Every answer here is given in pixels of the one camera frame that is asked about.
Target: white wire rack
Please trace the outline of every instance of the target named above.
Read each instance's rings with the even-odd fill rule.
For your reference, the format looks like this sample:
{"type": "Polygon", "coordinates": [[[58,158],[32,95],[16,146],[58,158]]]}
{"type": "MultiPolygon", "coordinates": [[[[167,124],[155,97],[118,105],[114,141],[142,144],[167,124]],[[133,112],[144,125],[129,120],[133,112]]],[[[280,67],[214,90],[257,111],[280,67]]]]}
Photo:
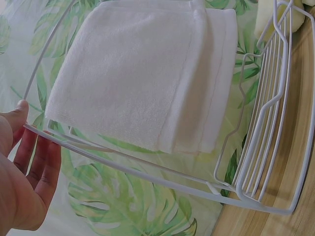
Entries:
{"type": "MultiPolygon", "coordinates": [[[[30,81],[28,83],[24,99],[27,98],[31,85],[33,83],[34,77],[36,75],[37,69],[41,63],[43,55],[48,48],[51,40],[53,39],[58,27],[61,25],[63,19],[70,11],[71,7],[75,3],[76,0],[72,0],[67,10],[64,12],[54,29],[52,30],[43,51],[37,61],[37,64],[33,70],[30,81]]],[[[301,10],[300,8],[293,5],[293,0],[290,2],[279,1],[276,2],[274,0],[274,12],[273,17],[270,18],[268,25],[266,26],[261,38],[259,39],[257,46],[260,47],[262,43],[262,39],[264,38],[267,30],[270,26],[274,26],[275,31],[273,32],[269,41],[265,44],[263,48],[261,48],[262,53],[260,55],[254,54],[245,54],[244,60],[242,64],[241,78],[243,77],[243,71],[245,66],[245,61],[248,57],[257,57],[261,58],[261,72],[259,75],[259,85],[257,97],[254,103],[254,111],[250,121],[250,127],[248,130],[247,138],[245,141],[245,145],[239,160],[239,164],[236,170],[236,174],[234,176],[233,182],[231,184],[221,180],[218,177],[218,169],[220,163],[222,161],[223,153],[228,142],[230,136],[237,132],[240,127],[241,119],[244,112],[244,105],[241,108],[241,114],[239,118],[239,122],[235,130],[227,135],[224,140],[223,147],[221,149],[221,153],[218,157],[218,161],[214,170],[214,180],[215,182],[209,182],[208,180],[193,177],[184,173],[180,173],[178,171],[145,161],[143,159],[137,158],[136,156],[127,155],[121,153],[119,151],[104,147],[102,145],[92,143],[83,139],[80,139],[73,132],[73,127],[70,128],[69,134],[61,134],[60,132],[51,128],[52,121],[48,122],[47,128],[48,130],[55,135],[52,136],[50,134],[44,133],[37,128],[30,126],[28,124],[25,127],[40,136],[43,136],[73,152],[76,152],[80,155],[83,155],[93,161],[100,162],[109,167],[115,168],[117,170],[123,171],[125,173],[129,173],[135,176],[138,176],[142,179],[151,181],[153,183],[162,184],[166,187],[185,192],[187,194],[195,195],[201,198],[221,202],[224,204],[235,205],[238,207],[250,208],[254,210],[278,213],[278,214],[290,214],[294,211],[301,190],[303,186],[303,182],[306,175],[306,170],[308,167],[309,157],[311,154],[312,142],[313,142],[313,133],[314,133],[314,125],[315,125],[315,83],[313,87],[313,101],[312,101],[312,113],[311,113],[311,121],[310,128],[308,133],[308,140],[306,144],[306,151],[303,159],[303,164],[301,168],[301,173],[298,179],[298,183],[296,186],[295,194],[293,196],[291,205],[289,208],[276,208],[273,206],[266,206],[262,203],[263,196],[266,191],[266,187],[273,169],[273,165],[275,162],[280,137],[283,129],[284,123],[284,115],[286,109],[286,102],[288,96],[288,85],[290,79],[290,67],[291,67],[291,48],[292,48],[292,11],[297,10],[300,13],[304,14],[306,17],[310,18],[313,29],[313,51],[315,55],[315,21],[312,15],[301,10]],[[281,16],[280,20],[278,20],[277,10],[281,5],[286,5],[286,9],[284,14],[281,16]],[[287,32],[287,28],[289,27],[289,34],[287,37],[285,36],[285,32],[287,32]],[[275,139],[275,144],[272,145],[272,139],[275,139]],[[119,154],[125,158],[132,159],[137,162],[141,162],[155,168],[158,168],[164,172],[169,172],[174,175],[178,175],[185,179],[189,179],[195,182],[199,182],[205,184],[209,191],[202,191],[200,189],[192,188],[189,186],[185,186],[182,184],[178,184],[160,177],[152,176],[148,173],[144,173],[128,166],[122,165],[115,161],[107,160],[101,158],[91,152],[89,150],[98,150],[103,152],[110,152],[119,154]],[[235,192],[239,199],[233,199],[229,197],[224,197],[220,194],[220,190],[225,189],[232,192],[235,192]]],[[[239,89],[243,95],[243,100],[245,101],[245,93],[242,88],[242,79],[239,83],[239,89]]]]}

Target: white towel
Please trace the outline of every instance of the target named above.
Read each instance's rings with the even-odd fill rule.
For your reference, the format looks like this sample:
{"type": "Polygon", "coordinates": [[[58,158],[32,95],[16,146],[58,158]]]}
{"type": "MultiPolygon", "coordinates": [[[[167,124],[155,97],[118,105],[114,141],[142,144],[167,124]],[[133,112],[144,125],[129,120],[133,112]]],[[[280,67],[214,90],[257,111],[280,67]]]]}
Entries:
{"type": "Polygon", "coordinates": [[[204,8],[182,3],[181,11],[101,3],[69,50],[46,117],[172,152],[206,31],[204,8]]]}
{"type": "MultiPolygon", "coordinates": [[[[88,48],[91,47],[88,42],[95,41],[91,39],[93,33],[99,35],[96,38],[103,37],[104,44],[107,44],[109,40],[103,34],[111,33],[108,28],[110,27],[111,30],[115,31],[122,27],[119,25],[105,27],[112,22],[104,19],[108,12],[100,12],[101,16],[97,18],[95,17],[95,10],[86,19],[66,57],[49,98],[46,116],[68,125],[102,133],[150,150],[189,153],[211,152],[215,146],[224,117],[234,68],[237,45],[235,11],[207,9],[207,22],[202,22],[201,9],[203,7],[198,2],[121,0],[102,3],[101,6],[102,9],[111,8],[112,11],[115,10],[118,14],[123,11],[124,15],[130,13],[132,16],[145,11],[150,12],[150,15],[152,15],[152,12],[154,12],[153,15],[156,15],[157,12],[169,12],[176,16],[176,20],[180,16],[183,17],[183,15],[190,15],[194,12],[193,18],[197,20],[195,24],[191,24],[193,21],[189,21],[188,24],[188,20],[179,23],[176,20],[172,22],[173,18],[168,19],[169,29],[173,27],[176,31],[181,30],[181,23],[189,27],[185,27],[185,32],[180,35],[181,39],[177,38],[177,33],[174,30],[170,30],[168,34],[173,44],[167,41],[168,45],[162,45],[162,47],[158,47],[155,43],[155,41],[159,41],[162,34],[156,33],[153,39],[151,39],[152,35],[150,34],[154,31],[165,30],[164,27],[159,28],[157,24],[154,24],[154,21],[147,25],[139,25],[141,23],[139,19],[139,23],[131,21],[131,24],[137,24],[137,28],[143,29],[144,26],[148,26],[146,28],[146,30],[149,30],[147,39],[150,39],[151,45],[139,45],[144,54],[141,55],[141,58],[139,56],[134,58],[134,66],[141,69],[136,71],[139,78],[133,77],[132,81],[124,81],[126,79],[123,78],[125,74],[134,73],[132,67],[127,67],[131,62],[121,57],[120,59],[114,59],[104,48],[97,46],[100,42],[94,44],[94,47],[98,49],[94,53],[98,55],[99,52],[103,52],[100,56],[102,60],[104,58],[112,60],[107,61],[105,66],[102,67],[98,64],[97,61],[101,59],[97,59],[97,56],[89,55],[86,58],[86,53],[84,56],[83,53],[80,53],[84,48],[87,51],[86,45],[88,45],[88,48]],[[98,22],[91,26],[91,18],[98,22]],[[106,28],[106,33],[105,30],[102,31],[98,28],[106,28]],[[186,59],[188,61],[183,70],[185,73],[187,71],[189,73],[176,84],[172,74],[178,68],[178,64],[175,65],[174,63],[178,63],[183,57],[183,51],[186,48],[183,46],[185,39],[183,37],[187,37],[188,32],[192,30],[197,30],[199,34],[194,35],[196,38],[192,40],[196,43],[190,45],[192,51],[188,50],[186,54],[189,58],[186,59]],[[178,42],[182,50],[173,52],[173,55],[170,54],[168,48],[179,46],[178,42]],[[147,53],[145,46],[150,47],[149,49],[152,49],[152,51],[147,53]],[[148,61],[146,66],[139,67],[139,62],[147,62],[150,52],[155,56],[155,64],[148,61]],[[108,73],[108,70],[111,71],[116,68],[116,70],[120,70],[118,71],[120,72],[118,78],[121,78],[123,83],[117,80],[117,76],[110,81],[107,76],[101,76],[100,73],[96,74],[95,71],[91,71],[89,66],[95,68],[95,70],[97,69],[96,71],[101,68],[103,73],[104,71],[108,73]],[[153,71],[152,76],[143,77],[145,73],[149,73],[143,68],[153,71]],[[155,72],[158,69],[161,69],[159,73],[163,73],[157,76],[155,72]],[[89,78],[91,80],[86,79],[85,70],[90,74],[89,78]],[[95,90],[103,89],[100,85],[109,85],[108,90],[104,91],[101,96],[98,95],[100,92],[93,93],[95,90]]],[[[121,20],[126,17],[119,14],[117,18],[121,20]]],[[[113,24],[117,18],[113,16],[111,19],[113,24]]],[[[124,23],[126,27],[129,26],[128,23],[130,21],[124,23]]],[[[121,39],[125,36],[118,38],[121,43],[124,43],[121,39]]],[[[132,41],[132,44],[128,44],[128,47],[133,47],[133,44],[134,41],[132,41]]],[[[112,48],[119,50],[125,57],[124,47],[121,48],[116,45],[115,48],[113,46],[112,48]]]]}
{"type": "Polygon", "coordinates": [[[224,118],[237,50],[232,9],[206,9],[206,44],[181,120],[176,151],[210,153],[224,118]]]}

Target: green leaf pattern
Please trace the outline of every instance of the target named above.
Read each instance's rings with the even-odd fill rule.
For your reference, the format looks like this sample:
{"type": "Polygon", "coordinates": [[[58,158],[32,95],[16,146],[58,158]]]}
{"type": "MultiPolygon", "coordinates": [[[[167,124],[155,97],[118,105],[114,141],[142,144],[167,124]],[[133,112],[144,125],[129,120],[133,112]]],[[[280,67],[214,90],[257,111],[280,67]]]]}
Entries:
{"type": "Polygon", "coordinates": [[[0,55],[3,54],[9,46],[11,28],[5,16],[0,16],[0,55]]]}
{"type": "Polygon", "coordinates": [[[99,235],[171,236],[182,228],[182,235],[195,233],[189,201],[173,190],[97,163],[77,167],[73,175],[70,204],[99,235]]]}

